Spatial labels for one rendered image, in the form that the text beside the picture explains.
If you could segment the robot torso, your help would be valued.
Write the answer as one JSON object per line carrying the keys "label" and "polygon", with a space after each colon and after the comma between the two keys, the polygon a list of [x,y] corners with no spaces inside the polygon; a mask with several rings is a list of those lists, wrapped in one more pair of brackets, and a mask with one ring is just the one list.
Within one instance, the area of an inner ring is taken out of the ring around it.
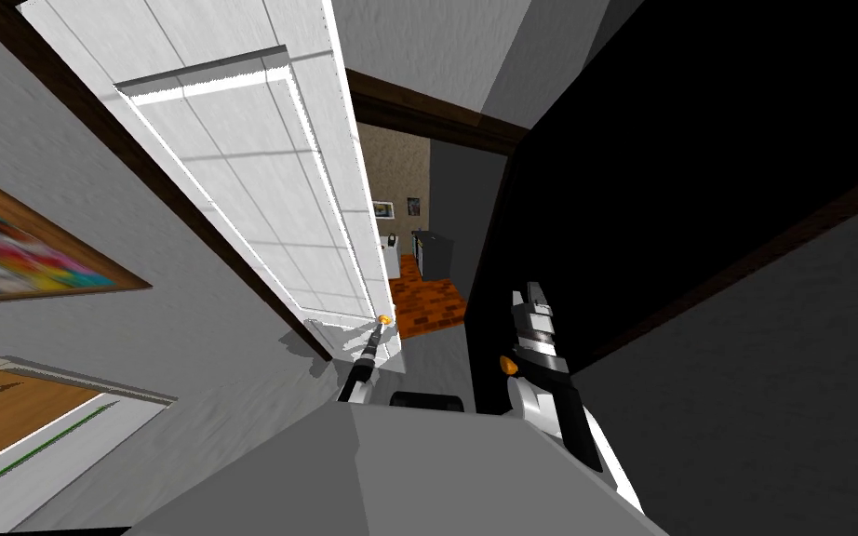
{"label": "robot torso", "polygon": [[330,401],[125,536],[667,536],[512,415]]}

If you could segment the colourful picture in wooden frame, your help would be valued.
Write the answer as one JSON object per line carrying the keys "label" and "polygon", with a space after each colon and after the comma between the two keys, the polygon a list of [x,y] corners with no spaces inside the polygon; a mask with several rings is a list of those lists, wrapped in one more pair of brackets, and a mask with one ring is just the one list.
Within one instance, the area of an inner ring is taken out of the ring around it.
{"label": "colourful picture in wooden frame", "polygon": [[149,288],[0,189],[0,302]]}

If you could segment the brown wood panel white frame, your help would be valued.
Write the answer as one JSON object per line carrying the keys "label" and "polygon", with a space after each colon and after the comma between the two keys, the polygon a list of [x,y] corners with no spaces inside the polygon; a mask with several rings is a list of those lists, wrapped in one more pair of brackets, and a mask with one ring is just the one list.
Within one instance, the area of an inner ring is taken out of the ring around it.
{"label": "brown wood panel white frame", "polygon": [[0,358],[0,533],[32,517],[170,400]]}

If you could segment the dark grey cabinet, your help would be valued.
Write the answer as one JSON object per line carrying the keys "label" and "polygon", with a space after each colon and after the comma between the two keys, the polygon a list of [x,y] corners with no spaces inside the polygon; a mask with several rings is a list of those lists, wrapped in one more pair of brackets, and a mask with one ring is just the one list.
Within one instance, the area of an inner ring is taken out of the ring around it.
{"label": "dark grey cabinet", "polygon": [[454,241],[431,231],[412,232],[412,251],[423,281],[450,277]]}

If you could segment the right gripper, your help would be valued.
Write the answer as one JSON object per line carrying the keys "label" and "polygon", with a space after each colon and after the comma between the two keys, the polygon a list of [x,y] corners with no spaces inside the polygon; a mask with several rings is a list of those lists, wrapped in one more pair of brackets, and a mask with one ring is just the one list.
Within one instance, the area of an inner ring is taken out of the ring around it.
{"label": "right gripper", "polygon": [[516,356],[543,369],[570,374],[566,359],[556,354],[553,313],[540,283],[527,283],[527,297],[528,301],[525,303],[519,291],[512,292],[511,312],[517,336],[514,347]]}

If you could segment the white appliance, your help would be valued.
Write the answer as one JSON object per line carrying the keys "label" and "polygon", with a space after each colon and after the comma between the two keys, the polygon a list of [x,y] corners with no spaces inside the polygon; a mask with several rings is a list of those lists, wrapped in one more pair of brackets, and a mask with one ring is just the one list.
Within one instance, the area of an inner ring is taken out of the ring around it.
{"label": "white appliance", "polygon": [[395,233],[381,236],[381,245],[387,278],[398,279],[401,276],[398,236]]}

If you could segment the white panelled door leaf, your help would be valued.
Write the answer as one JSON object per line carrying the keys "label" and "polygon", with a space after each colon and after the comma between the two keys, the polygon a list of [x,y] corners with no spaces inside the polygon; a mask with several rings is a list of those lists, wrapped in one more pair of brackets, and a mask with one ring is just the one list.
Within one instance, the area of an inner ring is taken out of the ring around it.
{"label": "white panelled door leaf", "polygon": [[336,358],[394,317],[332,0],[20,13]]}

